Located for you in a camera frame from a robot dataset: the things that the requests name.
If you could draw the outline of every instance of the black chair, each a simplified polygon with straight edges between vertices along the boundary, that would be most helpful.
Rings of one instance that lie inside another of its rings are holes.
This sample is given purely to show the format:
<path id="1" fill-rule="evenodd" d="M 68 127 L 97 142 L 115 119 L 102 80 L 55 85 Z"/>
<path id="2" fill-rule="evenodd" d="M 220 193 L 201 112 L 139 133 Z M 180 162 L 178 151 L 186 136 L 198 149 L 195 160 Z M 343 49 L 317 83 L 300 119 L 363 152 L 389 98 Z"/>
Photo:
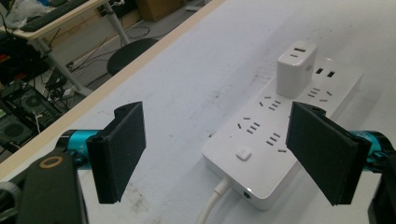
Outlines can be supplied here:
<path id="1" fill-rule="evenodd" d="M 158 40 L 139 39 L 118 49 L 107 62 L 107 72 L 114 76 L 128 63 L 131 63 L 147 49 L 151 48 Z"/>

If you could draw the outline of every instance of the white table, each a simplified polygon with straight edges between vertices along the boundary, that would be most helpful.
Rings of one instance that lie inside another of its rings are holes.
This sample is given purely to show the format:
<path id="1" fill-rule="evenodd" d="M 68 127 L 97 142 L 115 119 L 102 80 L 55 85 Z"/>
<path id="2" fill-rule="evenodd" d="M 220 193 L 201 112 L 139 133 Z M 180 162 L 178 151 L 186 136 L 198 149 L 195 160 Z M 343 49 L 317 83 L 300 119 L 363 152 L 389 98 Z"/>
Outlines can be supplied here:
<path id="1" fill-rule="evenodd" d="M 319 57 L 365 69 L 336 122 L 395 143 L 395 10 L 392 1 L 212 1 L 0 164 L 0 177 L 52 150 L 63 131 L 102 129 L 114 108 L 143 101 L 148 146 L 121 203 L 98 204 L 92 173 L 80 172 L 90 221 L 193 223 L 220 181 L 205 167 L 203 144 L 259 93 L 296 40 L 316 43 Z M 368 223 L 378 178 L 363 173 L 352 205 L 331 207 L 302 170 L 269 210 L 230 190 L 207 223 Z"/>

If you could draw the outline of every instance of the power strip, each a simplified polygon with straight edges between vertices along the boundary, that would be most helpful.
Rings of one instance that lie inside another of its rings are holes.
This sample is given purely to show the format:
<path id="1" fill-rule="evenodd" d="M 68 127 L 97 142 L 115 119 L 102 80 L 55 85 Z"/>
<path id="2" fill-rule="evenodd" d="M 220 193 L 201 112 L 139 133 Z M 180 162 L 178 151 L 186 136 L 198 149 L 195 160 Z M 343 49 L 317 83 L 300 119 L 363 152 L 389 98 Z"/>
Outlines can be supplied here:
<path id="1" fill-rule="evenodd" d="M 359 85 L 363 70 L 317 59 L 312 80 L 294 101 L 316 105 L 333 118 Z M 291 103 L 276 94 L 274 77 L 205 144 L 205 163 L 260 210 L 274 203 L 301 164 L 286 147 Z"/>

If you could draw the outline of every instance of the white charger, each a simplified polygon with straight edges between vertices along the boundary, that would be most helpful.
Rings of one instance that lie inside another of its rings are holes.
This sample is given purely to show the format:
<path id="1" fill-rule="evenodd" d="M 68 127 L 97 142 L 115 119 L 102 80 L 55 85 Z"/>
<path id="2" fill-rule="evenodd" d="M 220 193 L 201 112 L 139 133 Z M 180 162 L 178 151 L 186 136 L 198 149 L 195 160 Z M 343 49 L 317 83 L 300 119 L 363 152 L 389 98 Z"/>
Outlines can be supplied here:
<path id="1" fill-rule="evenodd" d="M 297 98 L 311 81 L 316 55 L 316 44 L 294 42 L 277 60 L 276 93 Z"/>

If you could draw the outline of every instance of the cardboard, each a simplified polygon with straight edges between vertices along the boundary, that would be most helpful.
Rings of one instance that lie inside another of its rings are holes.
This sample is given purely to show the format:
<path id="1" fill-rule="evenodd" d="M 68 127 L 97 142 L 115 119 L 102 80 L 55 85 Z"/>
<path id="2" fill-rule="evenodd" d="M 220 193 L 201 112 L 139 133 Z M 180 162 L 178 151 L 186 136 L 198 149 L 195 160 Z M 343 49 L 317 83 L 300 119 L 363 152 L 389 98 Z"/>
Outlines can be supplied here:
<path id="1" fill-rule="evenodd" d="M 184 6 L 183 0 L 136 0 L 145 21 L 159 21 Z"/>

